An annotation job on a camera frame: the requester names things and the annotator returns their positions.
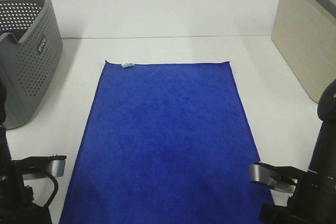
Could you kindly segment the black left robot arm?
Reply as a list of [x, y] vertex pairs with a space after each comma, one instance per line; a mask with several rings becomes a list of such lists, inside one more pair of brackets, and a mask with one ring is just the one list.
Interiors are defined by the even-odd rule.
[[[64, 155], [12, 159], [6, 137], [6, 86], [1, 83], [1, 223], [52, 223], [49, 206], [57, 195], [57, 177], [64, 175]], [[33, 188], [25, 180], [49, 178], [54, 185], [47, 201], [34, 203]]]

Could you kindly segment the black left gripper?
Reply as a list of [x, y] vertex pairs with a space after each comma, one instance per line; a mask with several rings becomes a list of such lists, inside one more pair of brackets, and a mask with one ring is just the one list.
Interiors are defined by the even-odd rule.
[[29, 171], [29, 165], [32, 165], [34, 162], [48, 161], [48, 160], [66, 160], [67, 156], [65, 155], [53, 155], [53, 156], [31, 156], [25, 159], [16, 160], [16, 178], [18, 179], [18, 188], [19, 188], [19, 215], [18, 220], [21, 223], [52, 223], [49, 206], [54, 200], [55, 196], [58, 193], [59, 184], [57, 182], [57, 177], [53, 177], [49, 173], [46, 173], [47, 178], [51, 180], [54, 188], [50, 194], [47, 201], [39, 206], [33, 203], [34, 193], [31, 186], [24, 185], [23, 172]]

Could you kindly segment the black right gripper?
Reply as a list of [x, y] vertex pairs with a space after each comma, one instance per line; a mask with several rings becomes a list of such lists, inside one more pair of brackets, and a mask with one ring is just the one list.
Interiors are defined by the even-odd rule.
[[297, 183], [287, 206], [263, 204], [262, 223], [335, 223], [335, 178], [291, 166], [276, 167], [275, 172]]

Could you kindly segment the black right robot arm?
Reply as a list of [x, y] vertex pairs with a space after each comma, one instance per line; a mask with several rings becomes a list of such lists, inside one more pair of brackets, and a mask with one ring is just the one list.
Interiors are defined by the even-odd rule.
[[307, 171], [262, 162], [249, 166], [250, 180], [290, 193], [286, 206], [264, 203], [263, 223], [335, 223], [335, 82], [321, 95], [317, 114], [322, 121]]

